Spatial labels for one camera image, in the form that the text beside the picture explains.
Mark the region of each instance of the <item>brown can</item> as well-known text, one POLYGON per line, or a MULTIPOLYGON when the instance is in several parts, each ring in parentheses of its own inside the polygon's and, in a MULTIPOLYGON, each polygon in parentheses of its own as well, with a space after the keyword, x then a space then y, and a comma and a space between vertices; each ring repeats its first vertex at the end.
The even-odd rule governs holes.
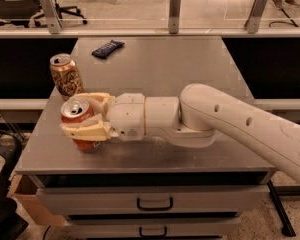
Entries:
POLYGON ((50 59, 50 71, 63 100, 83 92, 82 80, 76 63, 69 54, 61 53, 50 59))
MULTIPOLYGON (((72 98, 61 107, 61 121, 63 123, 81 123, 94 116, 93 108, 85 99, 72 98)), ((83 151, 92 150, 99 142, 73 139, 76 147, 83 151)))

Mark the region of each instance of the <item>gray tabletop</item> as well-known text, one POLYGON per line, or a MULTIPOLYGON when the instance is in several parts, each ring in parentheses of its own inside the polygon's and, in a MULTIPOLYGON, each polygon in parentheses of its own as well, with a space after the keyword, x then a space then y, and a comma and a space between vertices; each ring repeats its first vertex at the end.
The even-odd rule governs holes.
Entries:
MULTIPOLYGON (((118 38, 80 38, 72 53, 86 91, 112 95, 142 92, 179 96, 191 82, 204 82, 251 101, 249 90, 220 38, 119 38, 125 47, 108 60, 91 51, 118 38)), ((159 138, 111 139, 91 153, 79 151, 59 127, 63 100, 54 90, 16 167, 21 174, 254 171, 273 166, 237 141, 219 134, 204 149, 171 146, 159 138)))

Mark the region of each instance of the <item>person's foot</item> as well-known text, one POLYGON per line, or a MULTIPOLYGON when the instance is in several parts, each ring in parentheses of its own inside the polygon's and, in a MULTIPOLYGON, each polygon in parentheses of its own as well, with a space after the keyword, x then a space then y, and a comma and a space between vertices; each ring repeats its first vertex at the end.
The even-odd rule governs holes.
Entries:
POLYGON ((282 0, 275 0, 274 7, 276 7, 278 10, 282 10, 283 9, 282 0))
POLYGON ((300 4, 298 4, 296 2, 296 0, 285 0, 285 3, 288 4, 288 5, 291 5, 291 6, 295 7, 295 8, 299 8, 300 7, 300 4))

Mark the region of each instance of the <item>floor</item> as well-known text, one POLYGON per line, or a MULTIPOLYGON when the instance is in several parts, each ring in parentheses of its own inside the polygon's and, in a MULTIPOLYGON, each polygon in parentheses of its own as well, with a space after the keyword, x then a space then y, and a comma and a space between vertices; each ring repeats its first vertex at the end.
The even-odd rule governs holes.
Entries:
MULTIPOLYGON (((66 28, 166 28, 168 22, 168 0, 58 0, 62 5, 76 4, 82 9, 89 23, 71 17, 63 23, 66 28)), ((249 16, 253 0, 182 0, 181 28, 242 28, 249 16)), ((295 9, 284 5, 285 11, 300 27, 300 8, 295 9)), ((273 6, 271 0, 266 5, 261 28, 295 28, 291 21, 280 10, 273 6)), ((1 29, 20 28, 6 25, 1 29)), ((278 172, 273 178, 274 185, 294 185, 293 180, 278 172)), ((296 231, 293 239, 300 240, 300 198, 282 198, 283 205, 296 231)), ((18 213, 28 221, 29 227, 18 240, 43 239, 73 240, 68 232, 61 227, 38 226, 27 212, 18 206, 18 213)), ((224 240, 288 239, 281 233, 282 224, 270 198, 262 200, 255 209, 242 214, 240 228, 224 240)))
MULTIPOLYGON (((162 29, 167 28, 169 0, 58 0, 62 6, 78 5, 88 19, 82 24, 73 16, 64 16, 67 29, 162 29)), ((254 0, 181 0, 180 28, 183 29, 242 29, 249 17, 254 0)), ((45 27, 45 20, 40 20, 45 27)), ((284 4, 284 11, 268 0, 262 16, 262 29, 300 29, 300 8, 284 4)), ((23 28, 5 25, 3 29, 23 28)))

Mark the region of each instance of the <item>drawer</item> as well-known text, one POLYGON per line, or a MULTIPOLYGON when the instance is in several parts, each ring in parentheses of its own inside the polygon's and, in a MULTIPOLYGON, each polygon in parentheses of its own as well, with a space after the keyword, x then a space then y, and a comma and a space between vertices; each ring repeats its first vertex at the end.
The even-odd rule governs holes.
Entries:
POLYGON ((266 185, 42 188, 37 196, 53 214, 80 215, 242 212, 253 209, 268 192, 266 185))
POLYGON ((88 220, 65 224, 76 238, 129 239, 217 237, 231 234, 239 225, 239 218, 88 220))

